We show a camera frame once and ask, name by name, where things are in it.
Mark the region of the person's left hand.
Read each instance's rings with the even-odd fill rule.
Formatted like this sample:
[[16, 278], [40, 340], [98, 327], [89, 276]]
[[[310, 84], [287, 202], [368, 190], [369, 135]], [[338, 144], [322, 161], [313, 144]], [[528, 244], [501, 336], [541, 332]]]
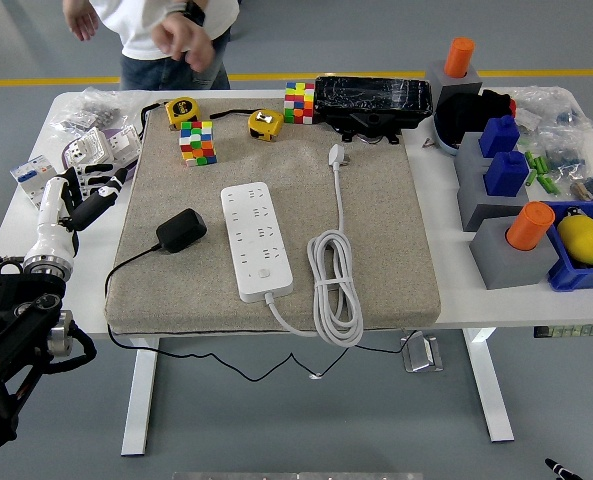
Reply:
[[180, 12], [167, 15], [151, 32], [155, 45], [173, 60], [184, 60], [192, 70], [205, 71], [215, 51], [205, 30]]

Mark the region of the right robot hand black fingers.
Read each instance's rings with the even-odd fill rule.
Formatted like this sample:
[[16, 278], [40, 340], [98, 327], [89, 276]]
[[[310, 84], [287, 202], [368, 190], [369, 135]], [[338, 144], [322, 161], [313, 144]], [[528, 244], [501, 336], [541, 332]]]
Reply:
[[556, 462], [551, 458], [545, 459], [545, 464], [548, 468], [550, 468], [554, 474], [557, 476], [558, 479], [561, 480], [582, 480], [582, 477], [578, 474], [572, 472], [571, 470], [565, 468], [562, 464]]

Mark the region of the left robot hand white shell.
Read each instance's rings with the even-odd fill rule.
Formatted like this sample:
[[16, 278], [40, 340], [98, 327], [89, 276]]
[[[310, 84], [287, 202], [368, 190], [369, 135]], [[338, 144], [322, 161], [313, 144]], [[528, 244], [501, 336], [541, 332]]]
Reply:
[[126, 167], [116, 169], [111, 164], [96, 164], [92, 171], [113, 175], [105, 176], [104, 184], [94, 185], [88, 196], [81, 189], [85, 167], [70, 167], [47, 182], [39, 208], [37, 241], [23, 261], [26, 273], [52, 273], [61, 278], [72, 273], [77, 233], [115, 204], [128, 173]]

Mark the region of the person's right hand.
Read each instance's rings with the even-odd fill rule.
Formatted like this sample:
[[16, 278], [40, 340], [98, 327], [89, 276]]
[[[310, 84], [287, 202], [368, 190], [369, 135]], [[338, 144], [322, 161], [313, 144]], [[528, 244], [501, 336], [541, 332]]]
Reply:
[[70, 32], [78, 40], [89, 41], [95, 36], [100, 19], [89, 0], [63, 0], [62, 11]]

